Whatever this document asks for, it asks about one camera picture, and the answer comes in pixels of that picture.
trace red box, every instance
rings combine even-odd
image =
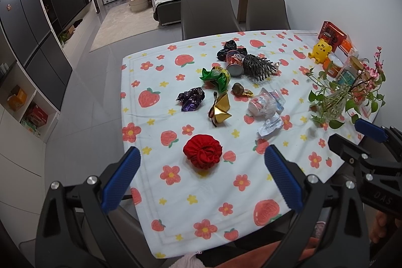
[[[37,127],[47,123],[47,114],[35,103],[27,110],[27,118]]]
[[[333,52],[342,44],[342,41],[345,40],[346,37],[346,34],[329,21],[324,22],[321,32],[318,35],[319,39],[324,39],[325,42],[332,46]]]

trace green candy wrapper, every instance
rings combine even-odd
[[[227,70],[221,67],[214,67],[211,71],[202,69],[202,76],[200,79],[203,81],[210,81],[218,88],[219,93],[222,93],[228,90],[230,74]]]

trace metal screw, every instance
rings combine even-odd
[[[86,182],[90,185],[94,185],[98,181],[96,176],[90,176],[86,179]]]
[[[355,188],[355,184],[352,181],[346,181],[346,187],[348,189],[354,189]]]
[[[57,190],[57,189],[59,188],[59,186],[60,186],[60,182],[58,182],[58,181],[54,181],[54,182],[52,182],[52,183],[50,184],[50,188],[51,188],[52,190]]]
[[[316,175],[309,175],[307,176],[307,181],[309,181],[311,184],[318,183],[318,177]]]

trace red can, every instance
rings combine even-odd
[[[230,76],[239,77],[244,73],[243,58],[237,50],[230,50],[226,54],[226,69]]]

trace tablecloth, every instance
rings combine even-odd
[[[262,87],[277,89],[286,100],[281,130],[260,138],[263,120],[248,115],[249,99],[229,93],[232,117],[218,127],[208,118],[214,91],[195,112],[181,112],[180,92],[203,86],[202,68],[218,62],[216,53],[228,40],[273,62],[280,61],[278,76],[256,83],[232,78],[258,94]],[[264,165],[269,144],[296,162],[308,174],[327,181],[343,161],[327,141],[335,132],[358,143],[350,117],[332,130],[311,121],[308,94],[317,86],[305,75],[315,65],[307,54],[318,42],[310,31],[256,31],[209,36],[167,44],[123,59],[121,78],[122,137],[125,150],[141,151],[141,167],[131,187],[139,221],[151,252],[174,257],[213,248],[245,236],[270,223],[289,209]],[[209,134],[220,142],[220,163],[209,171],[195,169],[183,154],[196,134]]]

